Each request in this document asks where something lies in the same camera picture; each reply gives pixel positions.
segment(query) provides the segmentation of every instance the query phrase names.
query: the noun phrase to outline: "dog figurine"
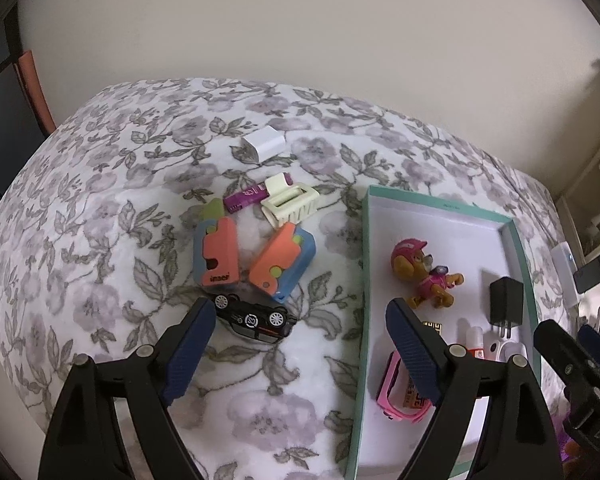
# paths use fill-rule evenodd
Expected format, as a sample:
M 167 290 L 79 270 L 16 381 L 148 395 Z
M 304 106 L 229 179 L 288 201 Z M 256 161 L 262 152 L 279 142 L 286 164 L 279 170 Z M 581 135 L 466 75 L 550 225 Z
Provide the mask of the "dog figurine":
M 405 282 L 416 282 L 417 296 L 406 298 L 407 304 L 418 308 L 424 301 L 433 300 L 436 308 L 454 304 L 454 297 L 446 290 L 464 283 L 459 273 L 449 274 L 448 267 L 433 267 L 433 256 L 422 251 L 427 243 L 417 238 L 402 240 L 391 253 L 391 267 L 394 274 Z

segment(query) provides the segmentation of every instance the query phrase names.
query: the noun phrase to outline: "silver wheel rim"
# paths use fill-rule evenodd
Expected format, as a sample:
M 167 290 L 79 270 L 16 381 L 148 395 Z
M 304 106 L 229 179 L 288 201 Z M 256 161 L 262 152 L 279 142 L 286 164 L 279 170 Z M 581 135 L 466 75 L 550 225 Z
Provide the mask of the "silver wheel rim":
M 258 326 L 258 318 L 253 314 L 247 314 L 244 317 L 244 324 L 247 326 L 247 328 L 256 328 Z
M 216 304 L 216 307 L 222 309 L 227 308 L 227 305 L 229 305 L 229 300 L 226 296 L 216 296 L 214 303 Z
M 273 326 L 282 326 L 285 323 L 285 317 L 279 312 L 272 312 L 269 314 L 269 322 Z

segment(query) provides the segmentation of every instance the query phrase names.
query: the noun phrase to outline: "blue plastic piece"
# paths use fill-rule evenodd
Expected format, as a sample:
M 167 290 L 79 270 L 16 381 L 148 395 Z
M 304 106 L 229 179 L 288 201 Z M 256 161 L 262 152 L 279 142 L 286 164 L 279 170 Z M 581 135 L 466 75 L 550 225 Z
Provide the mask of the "blue plastic piece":
M 591 325 L 580 327 L 580 330 L 578 330 L 578 343 L 600 365 L 600 334 Z
M 160 394 L 165 406 L 187 391 L 215 326 L 216 309 L 213 303 L 205 301 L 166 366 L 165 385 Z
M 409 371 L 409 377 L 413 379 L 419 394 L 437 406 L 442 396 L 438 388 L 438 366 L 395 301 L 386 306 L 384 318 L 400 359 Z
M 193 281 L 199 285 L 202 284 L 202 277 L 207 271 L 206 260 L 202 255 L 207 227 L 218 227 L 218 220 L 213 218 L 201 220 L 193 233 L 193 270 L 191 273 L 193 275 Z
M 288 298 L 294 288 L 296 288 L 300 278 L 302 278 L 306 268 L 315 256 L 314 236 L 298 226 L 296 226 L 294 230 L 294 236 L 295 235 L 302 238 L 300 255 L 296 258 L 291 267 L 282 271 L 282 275 L 278 278 L 278 290 L 272 297 L 279 303 L 285 303 L 286 298 Z

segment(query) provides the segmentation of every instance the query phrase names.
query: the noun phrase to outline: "bedsheet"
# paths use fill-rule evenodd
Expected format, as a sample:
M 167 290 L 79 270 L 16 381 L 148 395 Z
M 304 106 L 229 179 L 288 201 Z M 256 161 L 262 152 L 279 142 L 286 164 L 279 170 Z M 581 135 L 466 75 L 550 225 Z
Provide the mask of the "bedsheet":
M 256 163 L 240 136 L 266 124 L 285 132 L 289 149 Z M 104 361 L 154 343 L 201 294 L 190 271 L 203 205 L 280 171 L 322 195 L 302 225 L 318 253 L 287 302 L 300 320 L 291 336 L 268 345 L 218 322 L 187 393 L 170 407 L 205 478 L 341 473 L 358 378 L 369 184 L 513 216 L 539 317 L 566 326 L 549 253 L 564 239 L 552 199 L 483 150 L 319 90 L 220 78 L 118 84 L 49 137 L 0 202 L 0 361 L 43 430 L 75 354 Z M 257 207 L 235 219 L 247 269 L 272 228 Z M 542 391 L 554 410 L 560 384 L 549 368 Z M 150 478 L 119 405 L 138 478 Z

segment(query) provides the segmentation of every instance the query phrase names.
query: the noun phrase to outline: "toy car wheel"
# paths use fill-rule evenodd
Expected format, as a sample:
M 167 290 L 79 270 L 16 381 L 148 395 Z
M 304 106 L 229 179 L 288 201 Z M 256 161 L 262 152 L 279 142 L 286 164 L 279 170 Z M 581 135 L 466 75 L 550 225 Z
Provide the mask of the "toy car wheel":
M 272 312 L 271 314 L 269 314 L 269 323 L 271 326 L 275 326 L 275 327 L 283 326 L 285 321 L 286 321 L 286 316 L 279 310 L 276 310 L 275 312 Z
M 244 316 L 244 325 L 247 328 L 256 328 L 258 326 L 258 317 L 253 314 L 247 314 Z
M 224 294 L 219 294 L 214 299 L 214 305 L 220 310 L 227 308 L 227 306 L 229 305 L 229 298 L 227 298 Z

